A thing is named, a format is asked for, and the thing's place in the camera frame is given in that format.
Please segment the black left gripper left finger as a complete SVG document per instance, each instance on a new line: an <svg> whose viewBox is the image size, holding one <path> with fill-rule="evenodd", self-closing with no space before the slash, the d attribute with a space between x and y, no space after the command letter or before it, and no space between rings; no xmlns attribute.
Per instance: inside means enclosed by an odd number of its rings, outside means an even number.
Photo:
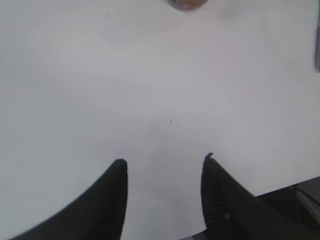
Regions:
<svg viewBox="0 0 320 240"><path fill-rule="evenodd" d="M119 240L128 202L128 164L115 160L77 199L17 240Z"/></svg>

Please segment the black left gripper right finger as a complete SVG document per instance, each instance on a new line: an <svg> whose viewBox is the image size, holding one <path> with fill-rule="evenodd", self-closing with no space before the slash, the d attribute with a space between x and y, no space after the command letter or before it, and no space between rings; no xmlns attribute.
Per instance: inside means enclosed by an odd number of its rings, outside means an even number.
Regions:
<svg viewBox="0 0 320 240"><path fill-rule="evenodd" d="M209 240L318 240L320 234L286 218L248 192L208 153L201 205Z"/></svg>

